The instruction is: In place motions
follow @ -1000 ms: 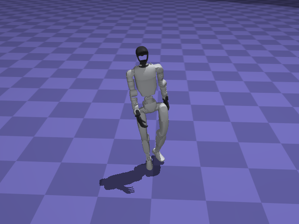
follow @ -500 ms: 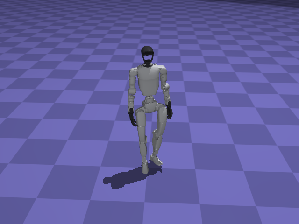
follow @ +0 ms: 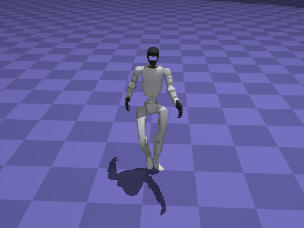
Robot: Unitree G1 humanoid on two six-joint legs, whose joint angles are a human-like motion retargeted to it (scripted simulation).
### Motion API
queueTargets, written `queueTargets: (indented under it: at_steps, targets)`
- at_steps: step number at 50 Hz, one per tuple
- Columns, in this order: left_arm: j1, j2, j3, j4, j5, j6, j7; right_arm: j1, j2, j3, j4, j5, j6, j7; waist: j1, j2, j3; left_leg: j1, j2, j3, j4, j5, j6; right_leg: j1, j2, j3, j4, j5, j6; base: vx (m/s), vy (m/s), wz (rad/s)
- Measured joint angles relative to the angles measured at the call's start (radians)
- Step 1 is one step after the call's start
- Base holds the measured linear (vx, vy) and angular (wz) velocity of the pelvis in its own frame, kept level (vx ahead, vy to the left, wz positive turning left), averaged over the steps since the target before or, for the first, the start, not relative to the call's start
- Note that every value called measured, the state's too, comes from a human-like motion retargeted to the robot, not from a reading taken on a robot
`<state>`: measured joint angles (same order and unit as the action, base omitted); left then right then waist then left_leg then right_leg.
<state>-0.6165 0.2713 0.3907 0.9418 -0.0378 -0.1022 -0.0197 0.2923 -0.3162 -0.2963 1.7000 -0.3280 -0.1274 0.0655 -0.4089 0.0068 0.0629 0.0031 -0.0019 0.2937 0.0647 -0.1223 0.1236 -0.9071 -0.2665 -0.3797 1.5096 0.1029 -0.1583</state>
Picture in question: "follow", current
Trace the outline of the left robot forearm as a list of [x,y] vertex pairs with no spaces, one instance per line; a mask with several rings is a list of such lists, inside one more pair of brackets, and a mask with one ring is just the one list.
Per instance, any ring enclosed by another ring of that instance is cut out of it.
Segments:
[[176,100],[179,100],[177,97],[176,91],[170,93],[170,98],[172,99],[172,102],[173,102],[174,106],[176,107]]

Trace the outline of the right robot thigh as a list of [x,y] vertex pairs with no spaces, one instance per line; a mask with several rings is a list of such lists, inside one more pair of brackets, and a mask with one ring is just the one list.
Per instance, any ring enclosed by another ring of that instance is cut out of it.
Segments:
[[146,136],[146,117],[147,110],[145,106],[139,106],[136,112],[138,137],[141,141],[141,146],[146,146],[148,144],[148,137]]

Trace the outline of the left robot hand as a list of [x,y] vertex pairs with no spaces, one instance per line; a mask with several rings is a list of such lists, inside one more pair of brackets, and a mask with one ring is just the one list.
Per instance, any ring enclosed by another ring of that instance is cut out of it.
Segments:
[[178,118],[181,118],[183,109],[182,109],[182,105],[179,100],[176,100],[176,108],[178,109],[178,112],[179,112]]

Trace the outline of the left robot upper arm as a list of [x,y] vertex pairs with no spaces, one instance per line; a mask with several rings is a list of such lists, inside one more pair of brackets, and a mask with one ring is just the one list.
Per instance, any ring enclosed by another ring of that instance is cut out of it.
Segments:
[[173,87],[173,79],[172,79],[172,73],[168,68],[163,68],[163,75],[166,76],[166,84],[167,84],[167,94],[170,94],[171,92],[175,92],[175,89]]

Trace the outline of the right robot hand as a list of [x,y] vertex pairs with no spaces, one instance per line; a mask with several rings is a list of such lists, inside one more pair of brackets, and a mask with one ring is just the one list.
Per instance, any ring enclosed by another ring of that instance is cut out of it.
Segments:
[[127,111],[130,111],[130,108],[129,108],[129,107],[131,107],[131,106],[128,105],[128,102],[130,101],[130,98],[127,97],[125,100],[126,100],[126,101],[125,101],[126,110],[127,110]]

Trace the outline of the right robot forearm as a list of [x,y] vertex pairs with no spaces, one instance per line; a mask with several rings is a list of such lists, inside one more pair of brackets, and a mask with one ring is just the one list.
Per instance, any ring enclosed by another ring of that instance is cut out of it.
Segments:
[[[128,84],[128,85],[129,85],[129,84]],[[132,97],[132,95],[133,95],[133,91],[134,91],[134,90],[132,90],[132,89],[130,89],[130,88],[128,87],[126,98],[129,97],[129,98],[131,99],[131,97]]]

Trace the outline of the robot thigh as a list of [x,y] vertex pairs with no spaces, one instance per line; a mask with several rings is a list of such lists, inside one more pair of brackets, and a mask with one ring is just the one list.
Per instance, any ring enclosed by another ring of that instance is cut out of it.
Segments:
[[164,139],[168,128],[168,110],[164,106],[159,106],[158,119],[158,133],[153,136],[156,143],[159,143],[161,139]]
[[138,137],[141,141],[141,146],[146,146],[148,144],[148,137],[146,136],[146,117],[147,110],[145,106],[139,106],[136,112]]

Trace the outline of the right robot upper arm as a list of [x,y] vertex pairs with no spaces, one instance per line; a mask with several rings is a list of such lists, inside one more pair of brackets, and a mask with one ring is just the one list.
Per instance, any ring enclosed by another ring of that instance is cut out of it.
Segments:
[[130,84],[128,85],[128,87],[132,90],[134,90],[136,88],[136,82],[139,78],[139,76],[142,74],[142,69],[143,67],[142,66],[137,66],[135,69],[134,69],[134,72],[133,72],[133,75],[132,75],[132,81],[130,82]]

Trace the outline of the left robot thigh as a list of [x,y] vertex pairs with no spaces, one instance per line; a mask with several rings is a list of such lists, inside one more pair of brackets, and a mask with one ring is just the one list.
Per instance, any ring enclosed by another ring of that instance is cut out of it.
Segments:
[[159,143],[161,139],[164,139],[168,128],[168,110],[164,106],[159,106],[158,119],[158,133],[153,136],[156,143]]

